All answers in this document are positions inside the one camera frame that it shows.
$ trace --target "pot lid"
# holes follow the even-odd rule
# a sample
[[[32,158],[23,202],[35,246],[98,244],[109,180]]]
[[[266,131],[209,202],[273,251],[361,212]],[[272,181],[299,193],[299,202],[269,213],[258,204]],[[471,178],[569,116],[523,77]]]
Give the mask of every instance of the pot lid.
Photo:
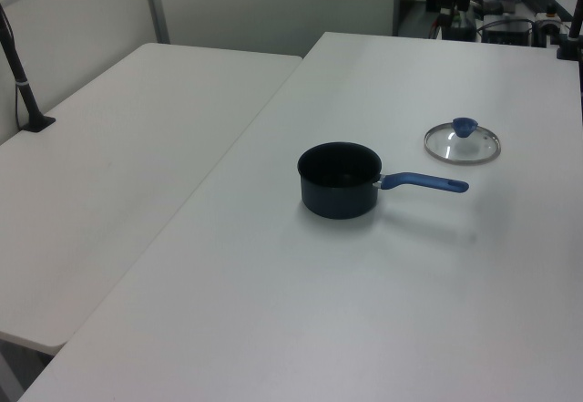
[[[456,118],[425,134],[425,149],[433,157],[457,165],[476,165],[500,154],[500,140],[471,118]]]

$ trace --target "pot handle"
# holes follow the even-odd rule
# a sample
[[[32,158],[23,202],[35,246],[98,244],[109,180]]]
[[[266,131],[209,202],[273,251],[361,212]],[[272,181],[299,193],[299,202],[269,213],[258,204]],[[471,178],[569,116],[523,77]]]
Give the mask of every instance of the pot handle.
[[[470,187],[464,181],[425,176],[424,174],[416,174],[414,172],[399,172],[388,176],[381,174],[381,178],[376,183],[373,183],[373,186],[381,190],[390,190],[396,186],[405,184],[458,193],[466,192]]]

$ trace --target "white tabletop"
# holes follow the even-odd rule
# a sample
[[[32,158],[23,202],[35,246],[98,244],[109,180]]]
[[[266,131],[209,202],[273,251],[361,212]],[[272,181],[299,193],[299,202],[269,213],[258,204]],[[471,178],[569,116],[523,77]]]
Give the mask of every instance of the white tabletop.
[[[55,353],[298,57],[145,45],[0,148],[0,338]]]
[[[499,158],[424,152],[459,116]],[[320,218],[296,161],[331,140],[470,190]],[[22,400],[583,400],[582,178],[576,64],[326,34]]]

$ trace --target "lid knob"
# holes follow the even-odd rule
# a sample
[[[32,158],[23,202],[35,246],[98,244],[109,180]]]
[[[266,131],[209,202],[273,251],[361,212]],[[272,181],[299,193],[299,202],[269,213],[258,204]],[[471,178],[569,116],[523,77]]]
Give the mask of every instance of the lid knob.
[[[471,118],[456,118],[452,127],[459,138],[467,138],[477,129],[477,121]]]

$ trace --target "white wall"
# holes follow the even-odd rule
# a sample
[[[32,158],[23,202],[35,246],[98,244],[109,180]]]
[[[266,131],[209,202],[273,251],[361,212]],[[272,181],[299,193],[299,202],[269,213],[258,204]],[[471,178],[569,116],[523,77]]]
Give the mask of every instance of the white wall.
[[[305,56],[325,31],[391,35],[394,0],[161,0],[172,44]]]
[[[138,46],[156,41],[148,0],[19,0],[5,11],[42,112]],[[0,52],[0,143],[16,133],[14,84]],[[22,100],[20,107],[22,123]]]

